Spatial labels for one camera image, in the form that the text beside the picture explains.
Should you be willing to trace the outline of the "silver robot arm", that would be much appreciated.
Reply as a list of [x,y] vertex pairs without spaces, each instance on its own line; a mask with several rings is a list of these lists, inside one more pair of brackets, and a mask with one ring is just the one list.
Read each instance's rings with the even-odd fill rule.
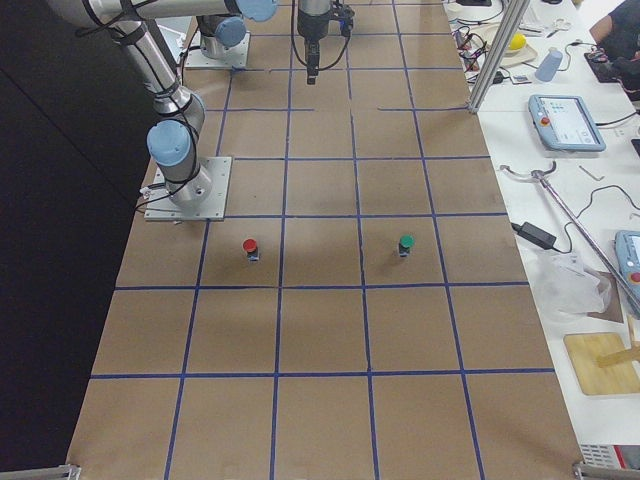
[[193,17],[205,55],[215,58],[244,41],[248,21],[270,20],[277,2],[51,1],[48,5],[75,26],[79,38],[107,33],[138,69],[153,96],[160,120],[147,134],[147,147],[164,190],[147,192],[136,208],[148,220],[223,219],[232,160],[199,155],[205,105],[185,86],[183,75],[164,50],[164,38],[155,35],[152,27],[158,19]]
[[226,52],[238,46],[247,34],[245,22],[237,15],[206,15],[196,17],[200,32],[200,50],[205,57],[222,59]]

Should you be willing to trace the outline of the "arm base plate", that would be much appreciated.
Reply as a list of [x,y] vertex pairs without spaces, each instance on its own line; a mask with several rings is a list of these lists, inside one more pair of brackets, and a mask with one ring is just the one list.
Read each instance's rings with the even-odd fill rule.
[[197,33],[191,42],[185,62],[187,69],[234,70],[245,69],[249,56],[250,33],[247,32],[241,42],[225,47],[216,38],[201,49],[201,35]]
[[167,190],[164,175],[156,168],[153,183],[161,185],[149,191],[144,219],[151,222],[223,221],[225,218],[232,157],[199,157],[200,170],[193,180],[178,189]]

